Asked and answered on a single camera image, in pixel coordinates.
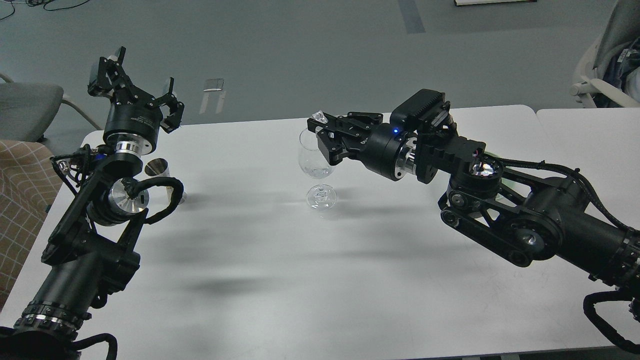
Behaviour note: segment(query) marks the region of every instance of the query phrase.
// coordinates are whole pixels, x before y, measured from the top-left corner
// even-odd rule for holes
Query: office chair
[[[60,104],[75,109],[96,130],[102,128],[64,94],[62,87],[43,83],[15,83],[0,73],[0,139],[37,142],[58,113]]]

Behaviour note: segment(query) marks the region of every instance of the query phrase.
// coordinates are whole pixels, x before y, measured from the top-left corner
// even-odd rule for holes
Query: screw
[[[453,202],[455,206],[461,207],[465,205],[465,198],[462,195],[455,193],[451,195],[451,202]]]

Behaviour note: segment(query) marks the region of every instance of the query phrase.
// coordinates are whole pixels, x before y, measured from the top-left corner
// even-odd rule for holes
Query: metal cup
[[[145,174],[148,176],[171,176],[169,174],[169,163],[162,158],[153,159],[147,163],[145,166]],[[171,201],[171,194],[173,193],[173,188],[171,186],[166,187],[166,196]],[[182,193],[182,198],[180,199],[180,204],[182,204],[187,199],[187,192]]]

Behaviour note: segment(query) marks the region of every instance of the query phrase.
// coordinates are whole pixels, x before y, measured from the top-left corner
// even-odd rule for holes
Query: gray chair
[[[61,104],[75,109],[96,130],[102,128],[78,105],[62,87],[42,83],[14,83],[0,74],[0,139],[25,142],[42,141]]]
[[[629,94],[603,80],[611,58],[637,37],[640,37],[640,1],[618,0],[604,34],[584,53],[573,74],[570,93],[585,108],[596,108],[593,100],[596,94],[603,94],[622,107],[640,107]]]

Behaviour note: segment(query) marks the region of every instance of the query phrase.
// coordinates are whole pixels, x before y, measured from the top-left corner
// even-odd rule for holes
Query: glass base
[[[335,205],[336,201],[338,201],[338,194],[336,194],[335,190],[329,185],[315,185],[307,192],[307,204],[314,209],[330,209]]]

